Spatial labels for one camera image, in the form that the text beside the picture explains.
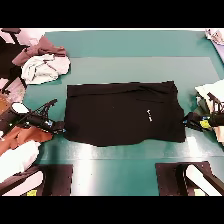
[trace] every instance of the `orange-brown cloth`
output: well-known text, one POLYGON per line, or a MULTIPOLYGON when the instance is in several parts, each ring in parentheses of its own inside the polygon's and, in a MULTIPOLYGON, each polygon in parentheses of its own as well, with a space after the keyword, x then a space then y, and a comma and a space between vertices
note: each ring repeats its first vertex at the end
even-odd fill
POLYGON ((53 135, 51 133, 45 132, 37 127, 30 127, 29 129, 14 127, 4 137, 5 141, 0 140, 0 156, 8 149, 15 149, 30 140, 46 142, 51 140, 52 137, 53 135))

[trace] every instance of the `logo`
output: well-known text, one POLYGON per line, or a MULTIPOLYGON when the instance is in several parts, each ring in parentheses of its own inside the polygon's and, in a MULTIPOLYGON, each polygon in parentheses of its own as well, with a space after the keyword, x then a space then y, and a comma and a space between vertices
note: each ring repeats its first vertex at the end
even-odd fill
POLYGON ((150 122, 152 121, 152 115, 151 115, 151 113, 150 113, 150 110, 147 110, 147 113, 148 113, 148 115, 149 115, 149 120, 150 120, 150 122))

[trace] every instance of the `brown cloth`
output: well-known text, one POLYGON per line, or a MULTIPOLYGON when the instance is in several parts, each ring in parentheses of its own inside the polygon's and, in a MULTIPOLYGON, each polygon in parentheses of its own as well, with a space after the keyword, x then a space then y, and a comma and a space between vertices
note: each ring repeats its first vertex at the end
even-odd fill
POLYGON ((14 127, 5 137, 5 141, 0 141, 0 156, 8 149, 15 149, 18 146, 34 140, 36 142, 46 142, 51 140, 53 135, 36 127, 24 129, 14 127))
POLYGON ((31 57, 44 54, 54 54, 57 57, 65 57, 64 47, 55 47, 45 36, 42 36, 37 45, 25 48, 12 61, 14 65, 23 66, 31 57))

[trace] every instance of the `black shorts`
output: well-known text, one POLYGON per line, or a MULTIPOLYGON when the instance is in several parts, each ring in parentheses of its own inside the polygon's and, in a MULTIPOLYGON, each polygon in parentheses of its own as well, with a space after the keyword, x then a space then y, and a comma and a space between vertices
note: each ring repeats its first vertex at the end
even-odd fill
POLYGON ((64 137, 95 146, 184 142, 177 92, 173 81, 69 85, 64 137))

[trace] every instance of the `green table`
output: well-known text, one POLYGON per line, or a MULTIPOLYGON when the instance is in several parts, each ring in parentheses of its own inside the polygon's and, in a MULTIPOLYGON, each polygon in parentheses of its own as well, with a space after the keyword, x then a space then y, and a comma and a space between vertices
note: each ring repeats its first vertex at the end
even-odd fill
MULTIPOLYGON (((28 86, 24 103, 35 109, 58 98, 50 112, 55 120, 64 117, 67 84, 173 79, 179 102, 188 113, 196 107, 194 86, 224 78, 222 61, 203 32, 81 31, 46 36, 56 46, 65 46, 71 70, 54 82, 28 86), (190 79, 183 78, 188 74, 190 79)), ((156 162, 208 160, 214 174, 224 180, 223 147, 214 133, 187 129, 187 137, 182 144, 146 140, 130 146, 94 147, 58 135, 41 146, 37 163, 74 164, 72 195, 158 195, 156 162)))

